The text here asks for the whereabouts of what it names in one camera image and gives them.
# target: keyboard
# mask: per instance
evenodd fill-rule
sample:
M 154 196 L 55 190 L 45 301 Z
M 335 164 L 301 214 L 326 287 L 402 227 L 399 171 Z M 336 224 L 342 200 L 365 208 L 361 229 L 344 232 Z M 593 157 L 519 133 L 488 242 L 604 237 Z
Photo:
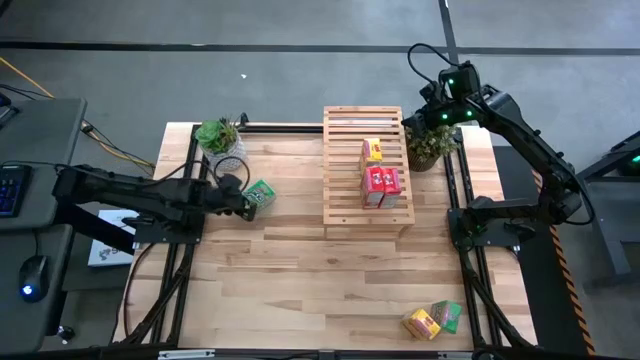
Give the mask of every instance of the keyboard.
M 0 168 L 0 218 L 18 216 L 30 175 L 31 166 L 27 165 Z

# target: juice box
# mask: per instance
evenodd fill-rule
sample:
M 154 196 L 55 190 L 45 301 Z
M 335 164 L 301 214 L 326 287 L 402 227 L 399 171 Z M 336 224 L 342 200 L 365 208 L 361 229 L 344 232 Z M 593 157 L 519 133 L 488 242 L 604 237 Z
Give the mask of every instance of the juice box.
M 276 192 L 262 179 L 246 189 L 243 195 L 250 202 L 256 204 L 256 212 L 269 206 L 276 199 Z
M 384 197 L 380 202 L 380 209 L 393 209 L 402 193 L 398 169 L 383 168 L 382 183 L 384 184 Z
M 453 301 L 441 301 L 431 305 L 431 314 L 442 330 L 455 334 L 458 331 L 458 318 L 462 307 Z
M 380 200 L 384 196 L 384 184 L 382 183 L 382 170 L 377 167 L 364 169 L 362 182 L 360 183 L 360 195 L 363 209 L 377 209 Z
M 364 139 L 362 142 L 362 152 L 360 154 L 360 173 L 364 174 L 364 169 L 370 166 L 380 166 L 382 164 L 382 150 L 380 139 Z
M 440 326 L 424 309 L 418 309 L 405 316 L 402 323 L 413 336 L 420 340 L 433 340 L 440 332 Z

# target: concrete floor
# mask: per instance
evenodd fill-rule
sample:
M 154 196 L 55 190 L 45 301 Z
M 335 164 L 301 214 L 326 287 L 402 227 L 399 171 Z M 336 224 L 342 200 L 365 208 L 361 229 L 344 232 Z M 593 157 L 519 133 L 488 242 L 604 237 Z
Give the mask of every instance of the concrete floor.
M 445 40 L 443 0 L 21 0 L 0 19 L 0 39 L 243 45 L 409 46 Z M 635 0 L 457 0 L 449 3 L 462 47 L 640 48 Z M 0 50 L 58 97 L 88 100 L 87 119 L 127 151 L 155 160 L 168 121 L 201 121 L 245 111 L 252 121 L 320 122 L 324 105 L 422 105 L 423 82 L 402 53 L 149 53 Z M 525 119 L 579 171 L 638 130 L 640 70 L 629 56 L 469 55 L 482 79 L 509 91 Z M 415 63 L 434 76 L 434 55 Z M 31 88 L 0 66 L 0 82 Z M 494 137 L 498 144 L 504 140 Z M 142 175 L 86 137 L 75 163 Z M 561 239 L 576 283 L 605 271 L 590 229 L 563 226 Z M 640 329 L 637 289 L 582 294 L 599 354 L 637 357 L 623 339 Z M 71 345 L 106 343 L 121 290 L 78 292 L 65 313 L 78 331 Z M 615 308 L 615 317 L 611 309 Z M 46 348 L 57 345 L 53 341 Z

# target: wooden crate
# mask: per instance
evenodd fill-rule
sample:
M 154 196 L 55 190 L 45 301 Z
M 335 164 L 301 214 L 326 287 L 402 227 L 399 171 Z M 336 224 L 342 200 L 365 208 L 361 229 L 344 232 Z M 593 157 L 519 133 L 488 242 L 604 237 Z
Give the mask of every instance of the wooden crate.
M 415 224 L 402 110 L 398 106 L 324 108 L 324 225 L 400 231 Z M 382 166 L 398 169 L 402 195 L 393 209 L 363 209 L 360 199 L 362 140 L 380 138 Z

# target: green plant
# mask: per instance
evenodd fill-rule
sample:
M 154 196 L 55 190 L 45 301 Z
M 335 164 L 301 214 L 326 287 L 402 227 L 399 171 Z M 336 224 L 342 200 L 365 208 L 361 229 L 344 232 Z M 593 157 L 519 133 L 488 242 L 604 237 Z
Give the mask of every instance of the green plant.
M 203 149 L 214 154 L 221 154 L 229 151 L 236 143 L 238 132 L 234 123 L 229 122 L 226 117 L 218 120 L 205 121 L 196 131 L 196 139 Z
M 420 160 L 438 158 L 455 150 L 458 145 L 453 139 L 456 129 L 453 126 L 439 126 L 428 130 L 424 137 L 415 137 L 411 128 L 405 128 L 409 150 L 420 157 Z

